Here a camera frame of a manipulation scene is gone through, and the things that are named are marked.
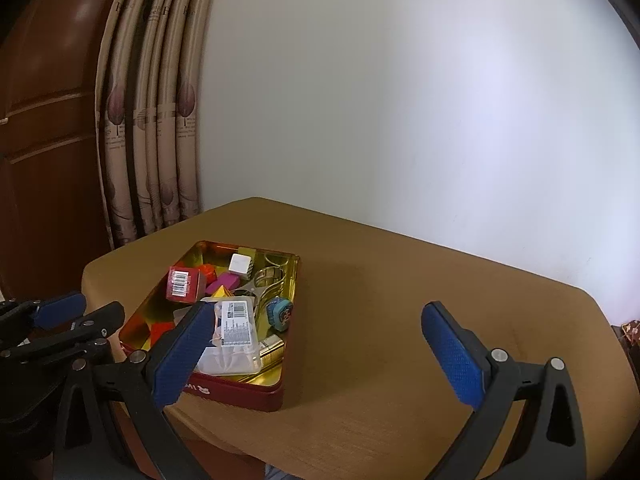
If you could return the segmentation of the gold metallic long box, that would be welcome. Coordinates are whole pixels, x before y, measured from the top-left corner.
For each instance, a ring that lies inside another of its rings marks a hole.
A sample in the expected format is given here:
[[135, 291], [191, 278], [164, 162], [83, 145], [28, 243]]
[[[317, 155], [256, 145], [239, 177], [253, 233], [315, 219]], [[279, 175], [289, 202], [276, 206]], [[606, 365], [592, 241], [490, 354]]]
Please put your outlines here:
[[279, 362], [285, 349], [285, 341], [272, 334], [259, 341], [259, 355], [264, 363]]

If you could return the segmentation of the orange-red rounded square case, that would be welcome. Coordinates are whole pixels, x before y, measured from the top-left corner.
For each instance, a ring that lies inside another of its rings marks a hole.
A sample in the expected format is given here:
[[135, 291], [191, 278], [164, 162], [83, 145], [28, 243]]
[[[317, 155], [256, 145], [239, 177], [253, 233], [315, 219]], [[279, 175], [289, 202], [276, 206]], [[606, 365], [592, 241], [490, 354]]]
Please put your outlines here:
[[198, 272], [204, 276], [207, 285], [212, 284], [217, 279], [216, 269], [211, 263], [203, 263], [198, 266]]

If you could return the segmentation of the white cube block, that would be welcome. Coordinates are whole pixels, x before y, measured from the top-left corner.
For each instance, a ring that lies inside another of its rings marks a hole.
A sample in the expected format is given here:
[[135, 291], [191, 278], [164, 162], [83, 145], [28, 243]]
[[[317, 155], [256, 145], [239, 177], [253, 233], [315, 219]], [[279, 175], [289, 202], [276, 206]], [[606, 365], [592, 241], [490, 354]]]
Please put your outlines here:
[[228, 271], [241, 278], [248, 278], [253, 270], [253, 262], [254, 260], [251, 256], [235, 252], [231, 256]]

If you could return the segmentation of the magenta block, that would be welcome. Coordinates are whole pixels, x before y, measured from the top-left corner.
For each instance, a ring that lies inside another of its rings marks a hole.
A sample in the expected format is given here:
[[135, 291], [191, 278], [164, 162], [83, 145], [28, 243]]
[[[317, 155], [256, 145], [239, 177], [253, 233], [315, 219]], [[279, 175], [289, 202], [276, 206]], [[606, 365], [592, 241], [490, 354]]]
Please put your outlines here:
[[239, 275], [224, 272], [217, 276], [216, 281], [213, 281], [212, 284], [209, 284], [205, 292], [208, 296], [215, 296], [219, 289], [223, 288], [226, 292], [232, 292], [240, 286], [241, 278]]

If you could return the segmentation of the pink red cosmetic carton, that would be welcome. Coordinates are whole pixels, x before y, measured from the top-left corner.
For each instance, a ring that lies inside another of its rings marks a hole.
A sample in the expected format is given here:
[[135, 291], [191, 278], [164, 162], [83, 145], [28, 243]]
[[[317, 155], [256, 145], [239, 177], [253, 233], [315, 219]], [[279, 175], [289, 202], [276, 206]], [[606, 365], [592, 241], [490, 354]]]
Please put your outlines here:
[[195, 304], [204, 296], [206, 277], [198, 268], [171, 266], [167, 273], [166, 299], [178, 304]]

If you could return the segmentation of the red gold toffee tin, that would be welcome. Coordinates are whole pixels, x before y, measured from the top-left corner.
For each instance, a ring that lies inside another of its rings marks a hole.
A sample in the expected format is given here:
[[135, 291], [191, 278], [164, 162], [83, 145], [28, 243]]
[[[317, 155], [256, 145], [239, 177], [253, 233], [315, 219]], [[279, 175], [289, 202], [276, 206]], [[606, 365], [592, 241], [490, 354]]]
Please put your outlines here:
[[200, 240], [167, 269], [125, 323], [122, 350], [151, 350], [193, 301], [210, 302], [210, 339], [184, 391], [239, 408], [277, 411], [299, 263], [290, 252]]

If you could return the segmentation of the brown wooden door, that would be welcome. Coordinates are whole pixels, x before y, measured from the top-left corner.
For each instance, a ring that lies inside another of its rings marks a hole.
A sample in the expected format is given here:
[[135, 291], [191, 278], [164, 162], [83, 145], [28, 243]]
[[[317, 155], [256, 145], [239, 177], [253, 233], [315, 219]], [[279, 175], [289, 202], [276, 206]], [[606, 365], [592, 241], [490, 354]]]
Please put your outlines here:
[[1, 44], [1, 292], [80, 286], [110, 249], [94, 97], [114, 0], [30, 0]]

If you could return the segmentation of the clear plastic labelled box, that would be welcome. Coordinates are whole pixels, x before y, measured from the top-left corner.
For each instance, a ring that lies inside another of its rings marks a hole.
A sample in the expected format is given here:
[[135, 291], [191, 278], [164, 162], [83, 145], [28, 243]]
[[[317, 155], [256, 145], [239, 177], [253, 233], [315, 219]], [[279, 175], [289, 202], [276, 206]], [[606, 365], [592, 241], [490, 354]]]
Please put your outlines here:
[[254, 299], [219, 298], [214, 303], [213, 335], [195, 370], [208, 376], [241, 376], [261, 369]]

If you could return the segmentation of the red rectangular block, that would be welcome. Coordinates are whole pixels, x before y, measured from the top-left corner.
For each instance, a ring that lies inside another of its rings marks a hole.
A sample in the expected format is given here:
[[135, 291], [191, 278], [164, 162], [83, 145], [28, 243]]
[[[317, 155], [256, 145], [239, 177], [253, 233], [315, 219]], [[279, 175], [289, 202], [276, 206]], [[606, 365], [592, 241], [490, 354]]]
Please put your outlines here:
[[150, 346], [156, 345], [157, 341], [164, 333], [169, 332], [175, 328], [174, 322], [155, 322], [150, 325]]

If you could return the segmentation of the beige patterned curtain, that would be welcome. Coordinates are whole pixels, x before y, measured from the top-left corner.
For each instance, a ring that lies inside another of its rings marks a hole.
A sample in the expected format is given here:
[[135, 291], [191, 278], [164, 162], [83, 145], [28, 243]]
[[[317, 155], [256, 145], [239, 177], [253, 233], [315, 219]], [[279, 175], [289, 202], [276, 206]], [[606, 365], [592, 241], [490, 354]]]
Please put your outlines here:
[[94, 117], [114, 246], [200, 211], [198, 84], [212, 1], [113, 1], [98, 57]]

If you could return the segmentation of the blue toy watch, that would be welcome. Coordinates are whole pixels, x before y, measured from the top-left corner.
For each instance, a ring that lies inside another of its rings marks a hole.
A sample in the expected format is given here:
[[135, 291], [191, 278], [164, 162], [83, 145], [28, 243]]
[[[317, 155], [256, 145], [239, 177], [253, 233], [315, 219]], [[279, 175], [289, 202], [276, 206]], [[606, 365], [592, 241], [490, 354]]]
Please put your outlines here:
[[288, 330], [293, 311], [290, 300], [282, 297], [272, 298], [266, 305], [266, 313], [269, 325], [278, 333]]

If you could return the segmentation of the yellow triangular block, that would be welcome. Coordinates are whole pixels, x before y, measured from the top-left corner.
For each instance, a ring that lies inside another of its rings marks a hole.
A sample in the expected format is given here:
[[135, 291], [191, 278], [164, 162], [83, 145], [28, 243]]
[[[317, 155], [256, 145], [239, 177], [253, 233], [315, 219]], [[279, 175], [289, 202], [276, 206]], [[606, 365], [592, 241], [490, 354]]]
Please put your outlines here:
[[224, 286], [224, 285], [220, 285], [217, 289], [215, 289], [211, 294], [210, 294], [210, 298], [229, 298], [232, 297], [233, 294], [232, 292], [230, 292], [230, 290]]

